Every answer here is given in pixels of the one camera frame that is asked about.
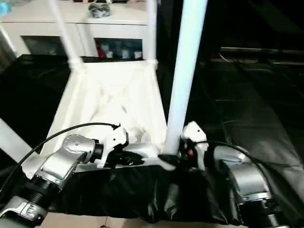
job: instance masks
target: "black cable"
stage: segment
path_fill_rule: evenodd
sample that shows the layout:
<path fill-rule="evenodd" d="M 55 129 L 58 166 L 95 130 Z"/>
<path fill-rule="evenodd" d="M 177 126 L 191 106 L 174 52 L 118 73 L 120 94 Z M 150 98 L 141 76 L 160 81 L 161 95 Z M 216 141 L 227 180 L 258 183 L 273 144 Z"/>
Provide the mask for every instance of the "black cable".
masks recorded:
<path fill-rule="evenodd" d="M 9 186 L 9 181 L 10 179 L 13 178 L 15 172 L 19 169 L 19 167 L 21 166 L 21 164 L 30 156 L 32 155 L 37 149 L 39 149 L 41 146 L 43 146 L 46 142 L 54 139 L 55 137 L 63 134 L 63 133 L 66 133 L 68 131 L 71 131 L 71 130 L 74 130 L 76 128 L 80 128 L 80 127 L 86 127 L 86 126 L 91 126 L 91 125 L 103 125 L 103 126 L 110 126 L 112 127 L 113 129 L 116 129 L 117 125 L 115 124 L 110 124 L 110 123 L 84 123 L 84 124 L 79 124 L 79 125 L 75 125 L 73 127 L 69 127 L 69 128 L 66 128 L 60 132 L 57 132 L 53 135 L 51 135 L 50 137 L 46 138 L 45 140 L 43 140 L 41 143 L 39 143 L 37 146 L 35 146 L 30 152 L 28 152 L 19 162 L 18 164 L 14 167 L 14 169 L 11 171 L 11 173 L 9 174 L 9 176 L 7 177 L 7 179 L 5 180 L 5 182 L 3 183 L 2 187 L 1 187 L 1 190 L 0 190 L 0 202 L 2 201 L 4 195 L 5 195 L 5 188 L 6 186 Z"/>
<path fill-rule="evenodd" d="M 251 154 L 249 154 L 247 152 L 247 150 L 245 150 L 244 148 L 242 148 L 240 146 L 230 144 L 230 143 L 220 142 L 220 141 L 213 141 L 213 140 L 205 140 L 205 141 L 195 142 L 194 144 L 197 145 L 197 144 L 200 144 L 200 143 L 209 143 L 209 144 L 215 144 L 215 145 L 219 145 L 219 146 L 230 147 L 232 149 L 235 149 L 235 150 L 239 151 L 243 155 L 247 156 L 252 161 L 252 163 L 254 163 L 255 165 L 261 164 L 261 165 L 266 166 L 266 167 L 268 167 L 269 165 L 279 165 L 279 166 L 286 166 L 286 167 L 291 166 L 291 165 L 287 165 L 287 164 L 262 161 L 262 160 L 260 160 L 256 157 L 252 156 Z"/>

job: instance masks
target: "white pole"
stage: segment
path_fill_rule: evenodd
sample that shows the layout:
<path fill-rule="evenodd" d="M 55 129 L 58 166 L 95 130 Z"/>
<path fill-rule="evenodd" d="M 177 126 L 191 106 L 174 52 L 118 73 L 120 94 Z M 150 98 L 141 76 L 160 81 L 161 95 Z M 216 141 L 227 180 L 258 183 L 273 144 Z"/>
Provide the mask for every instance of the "white pole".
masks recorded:
<path fill-rule="evenodd" d="M 32 148 L 0 119 L 0 148 L 19 162 Z"/>
<path fill-rule="evenodd" d="M 49 4 L 53 11 L 53 15 L 57 21 L 57 25 L 61 31 L 60 38 L 61 38 L 61 42 L 63 43 L 63 45 L 65 47 L 70 67 L 74 68 L 75 65 L 81 64 L 82 60 L 78 56 L 77 52 L 75 51 L 74 44 L 67 32 L 67 28 L 65 26 L 65 21 L 60 12 L 60 8 L 58 6 L 57 0 L 49 0 Z"/>
<path fill-rule="evenodd" d="M 148 60 L 156 60 L 156 20 L 157 20 L 157 0 L 148 0 Z"/>
<path fill-rule="evenodd" d="M 190 96 L 208 0 L 184 0 L 165 146 L 176 154 Z"/>

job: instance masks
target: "wire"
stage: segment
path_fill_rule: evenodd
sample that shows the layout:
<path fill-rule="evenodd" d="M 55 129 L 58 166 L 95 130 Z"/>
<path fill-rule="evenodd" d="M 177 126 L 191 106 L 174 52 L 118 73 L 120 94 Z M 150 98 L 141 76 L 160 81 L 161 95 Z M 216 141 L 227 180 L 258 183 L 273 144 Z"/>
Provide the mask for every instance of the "wire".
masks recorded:
<path fill-rule="evenodd" d="M 254 156 L 250 155 L 244 148 L 230 144 L 230 143 L 226 143 L 226 142 L 220 142 L 220 141 L 213 141 L 213 140 L 205 140 L 205 141 L 200 141 L 200 142 L 195 142 L 195 144 L 200 144 L 200 143 L 209 143 L 209 144 L 216 144 L 219 146 L 227 146 L 230 147 L 232 149 L 235 149 L 237 151 L 239 151 L 240 153 L 242 153 L 243 155 L 247 156 L 252 163 L 254 163 L 255 165 L 257 165 L 259 167 L 258 164 L 264 165 L 264 166 L 268 166 L 269 164 L 274 164 L 274 165 L 284 165 L 284 164 L 278 164 L 278 163 L 266 163 L 258 158 L 255 158 Z"/>
<path fill-rule="evenodd" d="M 220 53 L 218 53 L 218 54 L 219 54 L 219 56 L 220 56 L 225 62 L 230 63 L 230 61 L 229 61 L 228 59 L 224 58 Z"/>
<path fill-rule="evenodd" d="M 53 135 L 51 135 L 50 137 L 46 138 L 45 140 L 43 140 L 42 142 L 40 142 L 37 146 L 35 146 L 30 152 L 28 152 L 19 162 L 18 164 L 14 167 L 14 169 L 11 171 L 11 173 L 9 174 L 9 176 L 7 177 L 7 179 L 5 180 L 5 182 L 3 183 L 2 187 L 1 187 L 1 190 L 0 190 L 0 202 L 2 201 L 3 197 L 4 197 L 4 193 L 5 193 L 5 188 L 6 186 L 9 186 L 9 181 L 10 179 L 13 178 L 15 172 L 20 168 L 21 164 L 29 157 L 31 156 L 37 149 L 39 149 L 41 146 L 43 146 L 46 142 L 54 139 L 55 137 L 63 134 L 63 133 L 66 133 L 68 131 L 71 131 L 71 130 L 74 130 L 76 128 L 80 128 L 80 127 L 86 127 L 86 126 L 91 126 L 91 125 L 103 125 L 103 126 L 110 126 L 112 127 L 113 129 L 116 129 L 117 125 L 115 124 L 110 124 L 110 123 L 83 123 L 83 124 L 79 124 L 79 125 L 75 125 L 73 127 L 69 127 L 69 128 L 66 128 L 60 132 L 57 132 Z"/>

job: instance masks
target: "floor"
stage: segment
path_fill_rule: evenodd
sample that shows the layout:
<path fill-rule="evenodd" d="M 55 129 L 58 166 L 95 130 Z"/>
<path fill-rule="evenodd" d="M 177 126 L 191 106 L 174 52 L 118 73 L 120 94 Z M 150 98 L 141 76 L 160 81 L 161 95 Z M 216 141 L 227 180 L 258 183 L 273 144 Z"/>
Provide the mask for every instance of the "floor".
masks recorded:
<path fill-rule="evenodd" d="M 106 225 L 109 228 L 236 228 L 235 226 L 222 226 L 200 222 L 167 222 L 148 224 L 140 219 L 124 219 L 111 217 L 75 216 L 49 213 L 41 228 L 100 228 Z"/>

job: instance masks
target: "white cabinet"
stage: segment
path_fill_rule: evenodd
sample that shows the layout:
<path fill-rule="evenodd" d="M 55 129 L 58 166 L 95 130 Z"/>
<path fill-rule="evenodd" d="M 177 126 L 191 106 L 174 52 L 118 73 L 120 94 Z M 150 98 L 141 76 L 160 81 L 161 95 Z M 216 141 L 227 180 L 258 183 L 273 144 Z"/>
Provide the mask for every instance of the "white cabinet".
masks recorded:
<path fill-rule="evenodd" d="M 60 41 L 61 33 L 56 23 L 4 22 L 2 25 L 18 56 L 22 54 L 62 55 L 65 53 Z M 85 56 L 76 24 L 67 24 L 66 28 L 79 56 Z"/>
<path fill-rule="evenodd" d="M 111 15 L 101 19 L 89 17 L 89 4 L 73 3 L 71 0 L 59 0 L 58 4 L 79 56 L 101 56 L 104 52 L 102 46 L 112 52 L 113 58 L 148 58 L 148 12 L 145 2 L 111 4 Z M 47 1 L 33 0 L 27 5 L 14 7 L 1 20 L 18 55 L 65 54 L 59 38 L 60 30 Z"/>

